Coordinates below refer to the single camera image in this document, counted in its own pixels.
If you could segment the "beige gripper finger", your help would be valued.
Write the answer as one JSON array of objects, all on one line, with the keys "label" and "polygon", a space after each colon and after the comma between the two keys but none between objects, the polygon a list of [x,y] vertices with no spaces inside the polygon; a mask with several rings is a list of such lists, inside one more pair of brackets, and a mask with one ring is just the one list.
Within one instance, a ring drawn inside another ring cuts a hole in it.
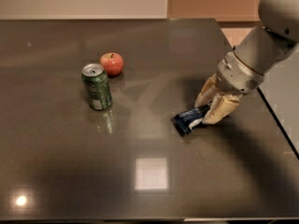
[{"label": "beige gripper finger", "polygon": [[217,75],[214,74],[206,80],[203,88],[199,92],[195,102],[195,107],[200,107],[203,105],[214,104],[216,97],[221,93],[221,89],[216,84]]},{"label": "beige gripper finger", "polygon": [[213,125],[234,112],[240,105],[242,94],[218,92],[211,103],[210,109],[202,119],[202,123]]}]

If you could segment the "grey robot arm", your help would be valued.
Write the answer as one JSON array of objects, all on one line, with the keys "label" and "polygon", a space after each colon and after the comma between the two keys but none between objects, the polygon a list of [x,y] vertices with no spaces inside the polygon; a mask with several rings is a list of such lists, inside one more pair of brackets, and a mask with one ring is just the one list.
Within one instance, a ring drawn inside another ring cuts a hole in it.
[{"label": "grey robot arm", "polygon": [[289,58],[299,43],[299,0],[260,0],[262,24],[219,62],[194,105],[209,105],[202,122],[211,125],[236,110],[243,96],[264,82],[269,70]]}]

